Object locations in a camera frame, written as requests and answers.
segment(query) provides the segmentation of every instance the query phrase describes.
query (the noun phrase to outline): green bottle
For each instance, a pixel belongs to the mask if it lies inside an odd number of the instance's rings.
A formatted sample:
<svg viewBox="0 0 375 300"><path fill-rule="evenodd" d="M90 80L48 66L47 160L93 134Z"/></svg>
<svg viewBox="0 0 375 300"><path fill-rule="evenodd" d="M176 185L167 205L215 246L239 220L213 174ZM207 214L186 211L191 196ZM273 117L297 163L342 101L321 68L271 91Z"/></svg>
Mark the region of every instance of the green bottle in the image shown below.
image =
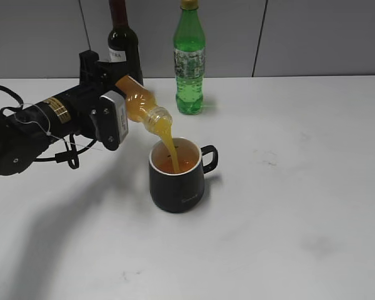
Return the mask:
<svg viewBox="0 0 375 300"><path fill-rule="evenodd" d="M182 14L174 35L176 104L183 114L198 114L203 106L206 37L198 7L198 0L182 0Z"/></svg>

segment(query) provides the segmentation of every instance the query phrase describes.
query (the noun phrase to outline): green bottle cap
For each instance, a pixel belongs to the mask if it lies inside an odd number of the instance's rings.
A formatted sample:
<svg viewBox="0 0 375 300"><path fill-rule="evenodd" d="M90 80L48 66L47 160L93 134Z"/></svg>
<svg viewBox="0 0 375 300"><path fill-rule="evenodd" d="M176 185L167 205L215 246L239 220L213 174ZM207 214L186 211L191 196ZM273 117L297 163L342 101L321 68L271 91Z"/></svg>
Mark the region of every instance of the green bottle cap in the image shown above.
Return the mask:
<svg viewBox="0 0 375 300"><path fill-rule="evenodd" d="M186 9L188 11L197 9L199 8L198 0L182 0L181 8Z"/></svg>

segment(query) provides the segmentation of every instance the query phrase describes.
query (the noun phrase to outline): wine bottle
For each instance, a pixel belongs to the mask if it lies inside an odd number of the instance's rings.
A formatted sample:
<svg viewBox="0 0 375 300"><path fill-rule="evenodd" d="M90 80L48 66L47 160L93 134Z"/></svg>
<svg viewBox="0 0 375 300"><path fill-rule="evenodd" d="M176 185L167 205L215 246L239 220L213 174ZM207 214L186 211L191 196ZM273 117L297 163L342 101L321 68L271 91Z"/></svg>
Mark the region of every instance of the wine bottle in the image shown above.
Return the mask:
<svg viewBox="0 0 375 300"><path fill-rule="evenodd" d="M125 0L109 0L112 31L108 36L108 48L112 63L126 61L129 75L143 85L139 58L139 41L129 27Z"/></svg>

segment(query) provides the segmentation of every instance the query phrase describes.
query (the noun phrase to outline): green bottle label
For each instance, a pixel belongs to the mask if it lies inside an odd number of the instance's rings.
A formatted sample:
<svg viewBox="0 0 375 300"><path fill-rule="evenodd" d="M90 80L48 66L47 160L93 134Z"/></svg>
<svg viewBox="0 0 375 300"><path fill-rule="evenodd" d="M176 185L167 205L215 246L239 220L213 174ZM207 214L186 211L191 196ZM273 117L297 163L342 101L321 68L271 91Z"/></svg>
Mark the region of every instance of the green bottle label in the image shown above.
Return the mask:
<svg viewBox="0 0 375 300"><path fill-rule="evenodd" d="M174 48L175 75L185 79L196 79L204 75L205 48L185 52Z"/></svg>

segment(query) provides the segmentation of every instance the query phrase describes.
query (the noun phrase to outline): bottle label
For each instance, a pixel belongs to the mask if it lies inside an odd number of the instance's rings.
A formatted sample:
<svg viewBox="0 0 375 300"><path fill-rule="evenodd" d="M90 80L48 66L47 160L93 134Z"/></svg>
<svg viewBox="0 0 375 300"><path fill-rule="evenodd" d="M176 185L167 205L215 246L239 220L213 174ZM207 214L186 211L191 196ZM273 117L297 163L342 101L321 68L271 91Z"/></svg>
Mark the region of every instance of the bottle label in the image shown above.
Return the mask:
<svg viewBox="0 0 375 300"><path fill-rule="evenodd" d="M205 48L185 52L174 48L175 75L180 78L196 79L204 75Z"/></svg>
<svg viewBox="0 0 375 300"><path fill-rule="evenodd" d="M121 63L123 61L126 61L125 51L117 51L111 48L108 49L110 50L110 61L112 63Z"/></svg>

